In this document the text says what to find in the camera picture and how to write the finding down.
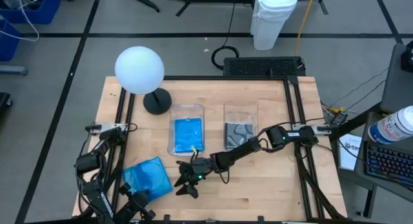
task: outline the clear plastic container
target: clear plastic container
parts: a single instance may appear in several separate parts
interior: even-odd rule
[[[227,101],[224,105],[224,147],[232,150],[258,134],[258,105]]]
[[[197,149],[202,154],[205,146],[204,106],[176,104],[170,109],[168,153],[191,156]]]

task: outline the wooden tabletop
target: wooden tabletop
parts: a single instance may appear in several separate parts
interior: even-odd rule
[[[254,101],[258,104],[258,129],[289,121],[285,91],[282,81],[163,81],[173,104],[199,103],[205,108],[205,153],[224,150],[224,104],[227,101]],[[323,117],[318,91],[313,77],[299,77],[299,87],[307,119]],[[294,111],[298,117],[294,89],[290,86]],[[97,112],[96,122],[113,123],[121,87],[115,77],[107,77]],[[126,116],[128,98],[125,99],[123,118]],[[169,112],[150,115],[143,107],[143,96],[136,96],[132,122],[138,129],[129,134],[124,168],[159,156],[173,185],[178,177],[177,160],[189,158],[168,154]],[[311,121],[323,123],[323,120]],[[97,143],[92,137],[89,150]],[[330,147],[327,137],[319,137],[321,145]],[[236,162],[230,169],[230,183],[225,185],[219,175],[210,174],[197,186],[199,197],[176,196],[174,190],[151,202],[146,208],[156,213],[155,219],[170,214],[172,220],[256,220],[264,216],[272,220],[305,220],[297,164],[293,145],[287,145],[274,154],[257,152]],[[336,166],[331,151],[313,147],[320,189],[331,204],[347,216]],[[316,214],[314,195],[308,186],[313,216]],[[127,202],[119,196],[118,208]],[[79,214],[77,205],[74,215]]]

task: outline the black lamp stand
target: black lamp stand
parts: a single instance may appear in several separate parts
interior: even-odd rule
[[[172,105],[172,98],[168,91],[157,88],[143,98],[144,108],[153,115],[160,115],[169,110]]]

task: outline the white bottle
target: white bottle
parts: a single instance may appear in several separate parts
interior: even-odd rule
[[[370,125],[368,136],[376,143],[392,144],[413,136],[413,106],[403,108]]]

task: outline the keyboard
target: keyboard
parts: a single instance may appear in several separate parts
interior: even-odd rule
[[[226,76],[305,76],[300,57],[240,57],[224,59]]]
[[[413,154],[365,142],[365,174],[413,187]]]

